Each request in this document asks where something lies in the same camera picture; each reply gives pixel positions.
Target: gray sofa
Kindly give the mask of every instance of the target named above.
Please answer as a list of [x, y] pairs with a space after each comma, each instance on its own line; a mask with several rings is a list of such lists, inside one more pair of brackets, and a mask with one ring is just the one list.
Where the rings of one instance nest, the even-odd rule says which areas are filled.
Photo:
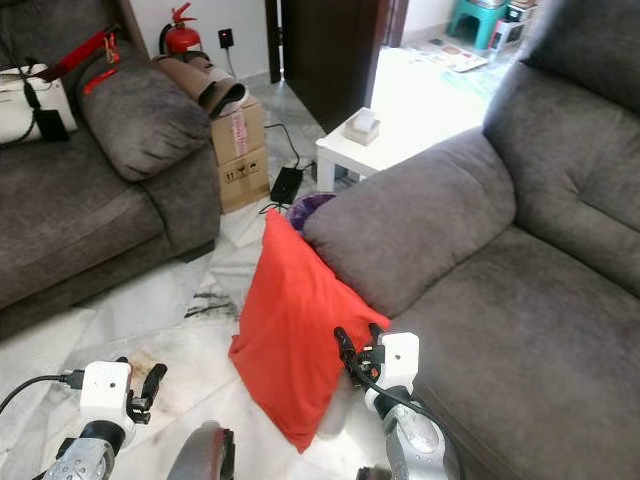
[[[0, 0], [20, 59], [55, 64], [111, 21], [99, 0]], [[207, 115], [124, 41], [64, 79], [79, 131], [0, 150], [0, 339], [161, 262], [212, 247], [219, 228]], [[0, 54], [0, 70], [9, 68]]]
[[640, 478], [640, 3], [556, 0], [482, 129], [305, 235], [393, 329], [470, 478]]

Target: fire extinguisher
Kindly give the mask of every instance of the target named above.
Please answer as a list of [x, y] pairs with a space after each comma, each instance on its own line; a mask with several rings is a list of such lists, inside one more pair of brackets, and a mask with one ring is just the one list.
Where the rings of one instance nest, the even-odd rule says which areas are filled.
[[184, 11], [190, 6], [191, 3], [187, 2], [177, 10], [175, 8], [171, 9], [173, 22], [166, 24], [160, 33], [159, 47], [161, 55], [165, 54], [166, 48], [169, 49], [169, 54], [184, 53], [188, 50], [202, 51], [202, 42], [200, 41], [198, 32], [193, 28], [185, 26], [186, 22], [191, 22], [196, 19], [182, 16]]

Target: rolled mat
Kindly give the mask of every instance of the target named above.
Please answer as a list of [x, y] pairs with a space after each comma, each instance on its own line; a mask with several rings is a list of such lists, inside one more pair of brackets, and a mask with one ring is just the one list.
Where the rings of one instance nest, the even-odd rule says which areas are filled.
[[[221, 69], [215, 68], [208, 60], [196, 58], [191, 62], [195, 60], [203, 60], [203, 62], [197, 62], [196, 66], [167, 56], [156, 57], [153, 62], [189, 97], [198, 102], [198, 105], [209, 114], [210, 118], [219, 116], [223, 110], [231, 113], [240, 108], [249, 96], [247, 88], [228, 75], [223, 78], [217, 72]], [[209, 73], [203, 70], [206, 64], [211, 65]], [[210, 76], [213, 71], [216, 71], [214, 78], [220, 78], [220, 80], [215, 80]]]

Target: teal stool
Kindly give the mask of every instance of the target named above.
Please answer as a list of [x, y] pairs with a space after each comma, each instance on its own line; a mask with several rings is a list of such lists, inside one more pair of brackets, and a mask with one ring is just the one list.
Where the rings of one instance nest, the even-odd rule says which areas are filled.
[[456, 11], [453, 14], [453, 21], [449, 25], [449, 35], [455, 36], [458, 24], [465, 15], [470, 15], [478, 19], [478, 34], [476, 35], [475, 47], [478, 50], [489, 48], [493, 31], [496, 29], [498, 20], [504, 18], [509, 8], [509, 2], [505, 1], [501, 7], [485, 8], [472, 3], [470, 0], [458, 0]]

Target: sofa armrest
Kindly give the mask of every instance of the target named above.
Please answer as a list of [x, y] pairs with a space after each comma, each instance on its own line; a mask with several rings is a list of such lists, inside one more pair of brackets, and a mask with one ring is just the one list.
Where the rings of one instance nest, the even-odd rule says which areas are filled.
[[210, 120], [164, 73], [120, 42], [116, 74], [83, 87], [112, 66], [104, 56], [83, 73], [76, 90], [80, 111], [120, 174], [131, 182], [152, 177], [211, 142]]
[[304, 233], [342, 281], [392, 317], [514, 215], [511, 178], [474, 129], [338, 195]]

